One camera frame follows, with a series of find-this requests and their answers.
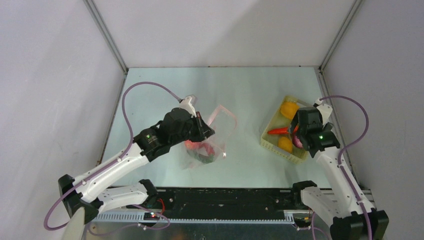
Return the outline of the orange carrot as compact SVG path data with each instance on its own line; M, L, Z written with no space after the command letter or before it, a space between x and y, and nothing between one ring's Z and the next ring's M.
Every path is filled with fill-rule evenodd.
M271 129L271 130L269 130L268 132L267 132L267 134L268 135L289 135L289 134L294 134L294 133L296 133L297 132L297 130L298 130L298 126L296 126L295 128L294 128L294 130L293 131L290 131L290 128L288 127L288 126L286 126L286 127L281 127L281 128L274 128L274 129Z

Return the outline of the yellow bell pepper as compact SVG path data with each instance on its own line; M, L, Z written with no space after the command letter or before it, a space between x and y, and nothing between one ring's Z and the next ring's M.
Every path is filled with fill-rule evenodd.
M292 120L300 107L295 102L284 101L280 106L280 113L283 117Z

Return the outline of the orange mango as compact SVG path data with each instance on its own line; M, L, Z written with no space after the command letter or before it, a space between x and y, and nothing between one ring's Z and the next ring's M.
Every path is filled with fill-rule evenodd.
M293 143L292 140L287 136L282 136L278 139L277 146L286 151L287 153L293 152Z

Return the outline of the clear zip top bag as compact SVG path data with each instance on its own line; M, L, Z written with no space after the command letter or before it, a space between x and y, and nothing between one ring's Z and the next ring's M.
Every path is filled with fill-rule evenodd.
M211 144L214 148L215 156L214 161L212 163L225 159L227 156L226 144L230 136L235 133L236 127L238 125L237 117L227 108L222 105L219 105L211 113L211 115L206 121L206 124L215 131L215 134L213 136L211 136L207 140L202 141L202 143ZM199 148L197 150L187 150L184 145L184 169L194 169L203 165L207 165L189 156L187 151L193 151L207 156L207 153L204 148Z

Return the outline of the red chili pepper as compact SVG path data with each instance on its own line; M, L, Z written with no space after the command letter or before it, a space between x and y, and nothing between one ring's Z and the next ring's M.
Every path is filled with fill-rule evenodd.
M215 156L214 147L211 144L209 144L208 142L201 143L200 148L204 148L205 152L207 153L208 156L212 156L212 157Z

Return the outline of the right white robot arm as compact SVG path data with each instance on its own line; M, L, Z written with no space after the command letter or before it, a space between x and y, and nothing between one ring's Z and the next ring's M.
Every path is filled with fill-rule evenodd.
M327 104L299 108L289 133L322 167L336 200L312 184L293 192L291 204L297 209L311 208L329 226L333 240L381 240L389 217L376 209L356 182L328 121L331 113Z

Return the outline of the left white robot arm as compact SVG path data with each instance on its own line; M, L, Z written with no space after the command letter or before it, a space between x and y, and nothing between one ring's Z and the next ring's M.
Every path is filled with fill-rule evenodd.
M201 143L214 134L199 112L172 109L163 120L134 136L129 146L116 156L77 177L65 174L58 180L61 201L69 217L83 208L87 224L100 213L120 207L153 208L158 202L158 191L150 180L141 179L121 187L113 187L113 183L167 154L175 145L185 141Z

